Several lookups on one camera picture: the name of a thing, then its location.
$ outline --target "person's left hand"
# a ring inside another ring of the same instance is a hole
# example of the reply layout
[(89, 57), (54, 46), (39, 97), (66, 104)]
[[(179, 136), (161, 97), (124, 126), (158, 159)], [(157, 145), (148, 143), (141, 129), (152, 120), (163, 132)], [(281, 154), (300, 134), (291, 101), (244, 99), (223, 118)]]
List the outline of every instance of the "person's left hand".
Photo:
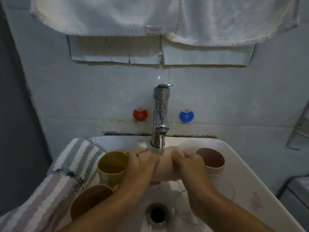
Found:
[(117, 189), (117, 192), (123, 192), (131, 197), (131, 200), (136, 205), (144, 195), (147, 187), (150, 185), (153, 171), (160, 161), (160, 156), (151, 154), (149, 159), (141, 164), (138, 154), (147, 151), (148, 149), (135, 149), (128, 153), (129, 160), (126, 169), (126, 174)]

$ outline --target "chrome faucet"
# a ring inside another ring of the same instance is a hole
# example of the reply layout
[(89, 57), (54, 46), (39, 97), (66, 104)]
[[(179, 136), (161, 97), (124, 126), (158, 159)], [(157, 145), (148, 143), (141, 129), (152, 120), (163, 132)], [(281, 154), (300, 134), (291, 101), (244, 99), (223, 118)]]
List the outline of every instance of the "chrome faucet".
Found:
[(170, 129), (168, 125), (168, 98), (171, 84), (160, 84), (154, 88), (154, 122), (152, 128), (151, 145), (160, 147), (160, 135), (166, 135)]

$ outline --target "hand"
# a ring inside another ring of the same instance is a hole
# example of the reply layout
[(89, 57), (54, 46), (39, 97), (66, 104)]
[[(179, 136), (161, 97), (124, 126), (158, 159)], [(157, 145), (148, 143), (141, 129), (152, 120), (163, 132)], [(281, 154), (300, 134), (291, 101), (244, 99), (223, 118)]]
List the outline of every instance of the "hand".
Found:
[(130, 200), (135, 205), (138, 204), (147, 187), (150, 185), (152, 173), (157, 163), (160, 161), (160, 156), (151, 154), (149, 159), (141, 164), (137, 155), (147, 150), (148, 149), (142, 148), (128, 153), (129, 160), (126, 174), (117, 190), (117, 193), (123, 192), (125, 195), (131, 197)]
[(211, 182), (204, 160), (198, 154), (184, 151), (184, 156), (174, 150), (172, 160), (179, 168), (184, 187), (188, 191), (189, 203), (192, 211), (202, 217), (201, 200), (206, 195), (218, 195), (218, 191)]

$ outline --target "fabric towel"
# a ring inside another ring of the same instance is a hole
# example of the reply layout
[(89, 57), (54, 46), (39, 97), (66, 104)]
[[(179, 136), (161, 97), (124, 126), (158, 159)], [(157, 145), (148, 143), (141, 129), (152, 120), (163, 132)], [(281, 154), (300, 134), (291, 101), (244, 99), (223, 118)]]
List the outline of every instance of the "fabric towel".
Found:
[(52, 163), (47, 177), (21, 206), (0, 217), (1, 232), (53, 231), (59, 211), (67, 212), (74, 197), (88, 187), (104, 154), (89, 141), (75, 138)]
[(179, 0), (31, 0), (30, 13), (68, 35), (147, 36), (176, 30)]
[(299, 25), (300, 0), (181, 0), (179, 28), (164, 36), (195, 46), (263, 42)]

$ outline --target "towel label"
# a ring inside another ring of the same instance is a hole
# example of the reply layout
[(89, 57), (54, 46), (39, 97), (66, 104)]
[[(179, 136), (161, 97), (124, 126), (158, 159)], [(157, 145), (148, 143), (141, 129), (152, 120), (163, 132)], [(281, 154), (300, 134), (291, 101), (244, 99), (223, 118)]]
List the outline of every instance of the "towel label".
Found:
[(148, 26), (146, 26), (146, 32), (147, 33), (161, 33), (162, 32), (162, 26), (161, 25), (158, 25), (158, 26), (148, 25)]

